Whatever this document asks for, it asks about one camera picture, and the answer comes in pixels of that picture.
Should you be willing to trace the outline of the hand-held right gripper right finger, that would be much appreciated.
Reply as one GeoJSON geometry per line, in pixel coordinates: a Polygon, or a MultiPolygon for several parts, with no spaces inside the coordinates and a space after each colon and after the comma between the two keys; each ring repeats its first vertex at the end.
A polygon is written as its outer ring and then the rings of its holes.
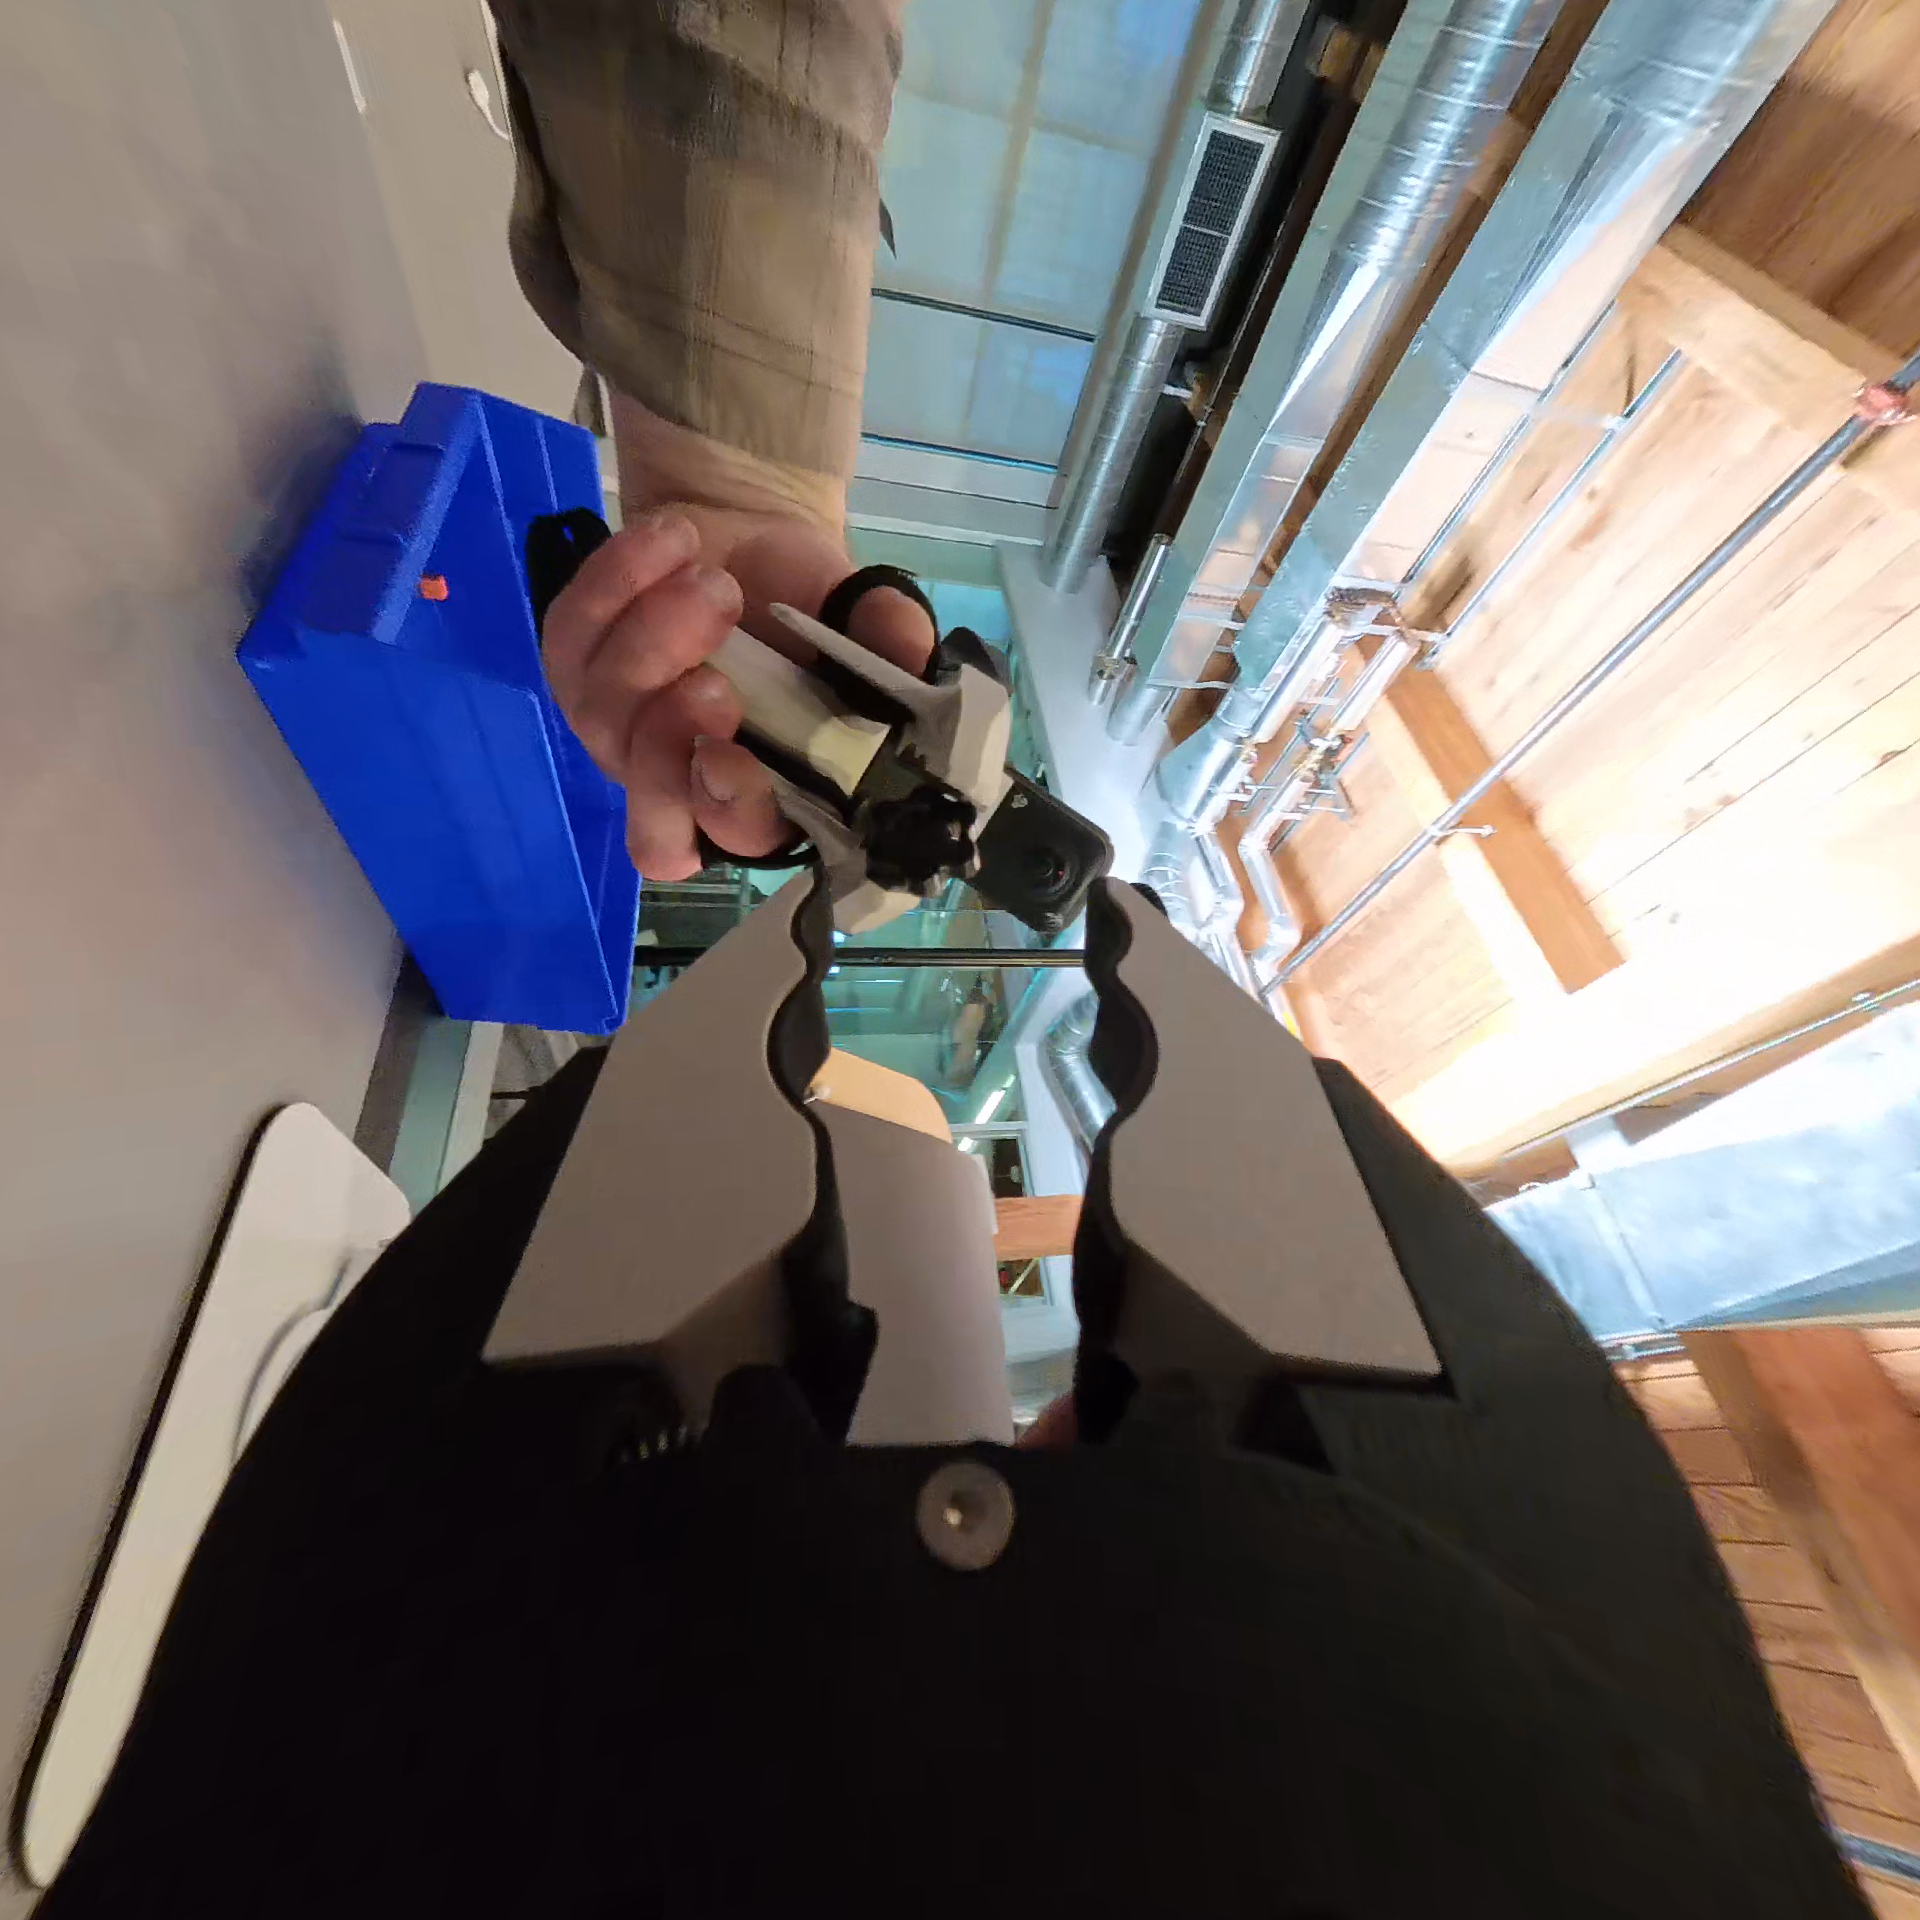
{"type": "Polygon", "coordinates": [[[1306,1047],[1145,889],[1101,879],[1085,933],[1088,1067],[1110,1111],[1072,1243],[1079,1439],[1158,1393],[1238,1439],[1284,1385],[1438,1388],[1306,1047]]]}

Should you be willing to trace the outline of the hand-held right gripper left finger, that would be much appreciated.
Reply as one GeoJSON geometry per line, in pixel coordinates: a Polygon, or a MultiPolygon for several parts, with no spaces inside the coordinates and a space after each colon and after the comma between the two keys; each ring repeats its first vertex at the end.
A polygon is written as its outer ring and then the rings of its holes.
{"type": "Polygon", "coordinates": [[[826,1057],[832,901],[790,877],[605,1052],[481,1348],[493,1366],[632,1363],[685,1427],[736,1369],[782,1369],[833,1441],[872,1364],[853,1301],[826,1057]]]}

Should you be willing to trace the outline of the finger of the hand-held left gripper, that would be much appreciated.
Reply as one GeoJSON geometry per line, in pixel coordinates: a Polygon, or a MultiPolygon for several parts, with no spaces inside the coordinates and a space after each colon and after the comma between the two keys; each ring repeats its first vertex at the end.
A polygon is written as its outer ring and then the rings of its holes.
{"type": "Polygon", "coordinates": [[[772,784],[772,790],[800,838],[800,863],[822,877],[837,929],[872,933],[920,908],[918,886],[877,877],[863,840],[837,806],[798,784],[772,784]]]}
{"type": "Polygon", "coordinates": [[[958,663],[942,679],[896,679],[896,699],[904,709],[897,763],[912,793],[962,800],[970,820],[988,820],[1009,784],[1009,693],[988,665],[958,663]]]}

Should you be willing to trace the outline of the small black spring part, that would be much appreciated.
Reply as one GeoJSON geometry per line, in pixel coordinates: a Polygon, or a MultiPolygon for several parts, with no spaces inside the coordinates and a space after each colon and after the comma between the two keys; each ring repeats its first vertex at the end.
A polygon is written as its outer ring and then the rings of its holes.
{"type": "Polygon", "coordinates": [[[865,879],[887,893],[924,896],[976,868],[976,804],[940,784],[865,804],[865,879]]]}

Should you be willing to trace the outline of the blue plastic bin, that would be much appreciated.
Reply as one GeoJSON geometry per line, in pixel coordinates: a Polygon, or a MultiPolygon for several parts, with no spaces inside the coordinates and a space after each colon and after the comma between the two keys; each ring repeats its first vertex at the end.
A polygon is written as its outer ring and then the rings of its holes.
{"type": "Polygon", "coordinates": [[[601,504],[582,427],[421,382],[236,648],[445,1017],[602,1037],[629,1009],[625,804],[556,707],[526,576],[537,520],[601,504]]]}

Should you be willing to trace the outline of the person's left forearm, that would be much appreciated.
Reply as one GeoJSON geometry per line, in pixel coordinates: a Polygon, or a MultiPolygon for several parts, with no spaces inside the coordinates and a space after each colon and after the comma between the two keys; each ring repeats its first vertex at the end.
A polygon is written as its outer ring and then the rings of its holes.
{"type": "Polygon", "coordinates": [[[622,503],[841,534],[890,3],[498,3],[512,265],[605,383],[622,503]]]}

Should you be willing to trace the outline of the person's left hand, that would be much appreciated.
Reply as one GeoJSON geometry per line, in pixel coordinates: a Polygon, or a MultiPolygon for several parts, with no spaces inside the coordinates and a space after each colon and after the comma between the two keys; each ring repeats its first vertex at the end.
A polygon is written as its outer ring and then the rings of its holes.
{"type": "Polygon", "coordinates": [[[776,607],[818,612],[853,574],[845,501],[738,486],[742,470],[622,470],[622,528],[543,621],[558,703],[629,801],[645,879],[685,879],[704,851],[761,860],[794,840],[767,772],[736,743],[740,707],[712,665],[748,632],[794,660],[776,607]]]}

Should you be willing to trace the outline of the black pole stand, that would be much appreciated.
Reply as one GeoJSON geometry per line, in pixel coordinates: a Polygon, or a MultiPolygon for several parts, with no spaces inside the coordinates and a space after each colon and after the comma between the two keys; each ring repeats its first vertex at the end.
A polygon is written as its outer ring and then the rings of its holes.
{"type": "MultiPolygon", "coordinates": [[[[697,944],[638,944],[630,955],[632,971],[685,971],[716,947],[697,944]]],[[[997,947],[860,947],[832,944],[822,960],[825,971],[1080,971],[1088,955],[1080,948],[997,948],[997,947]]]]}

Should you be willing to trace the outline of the white air vent grille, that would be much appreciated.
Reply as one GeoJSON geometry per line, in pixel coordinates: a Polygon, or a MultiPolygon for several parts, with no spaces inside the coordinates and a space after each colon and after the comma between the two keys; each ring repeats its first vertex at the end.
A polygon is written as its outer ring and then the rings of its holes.
{"type": "Polygon", "coordinates": [[[1204,115],[1148,276],[1143,320],[1180,328],[1212,325],[1278,144],[1278,128],[1204,115]]]}

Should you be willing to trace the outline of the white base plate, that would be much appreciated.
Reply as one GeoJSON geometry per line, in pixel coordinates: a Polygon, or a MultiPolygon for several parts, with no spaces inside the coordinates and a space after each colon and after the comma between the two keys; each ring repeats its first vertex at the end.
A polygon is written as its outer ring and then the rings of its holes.
{"type": "Polygon", "coordinates": [[[412,1223],[318,1105],[253,1131],[87,1576],[16,1796],[13,1859],[54,1878],[112,1774],[202,1527],[300,1358],[412,1223]]]}

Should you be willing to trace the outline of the silver ventilation duct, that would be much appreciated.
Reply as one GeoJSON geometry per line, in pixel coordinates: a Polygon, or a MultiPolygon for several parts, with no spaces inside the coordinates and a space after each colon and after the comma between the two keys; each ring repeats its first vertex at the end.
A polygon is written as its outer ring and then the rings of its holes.
{"type": "Polygon", "coordinates": [[[1506,132],[1564,5],[1406,5],[1228,399],[1181,517],[1136,569],[1095,655],[1110,741],[1160,725],[1228,640],[1305,492],[1506,132]]]}

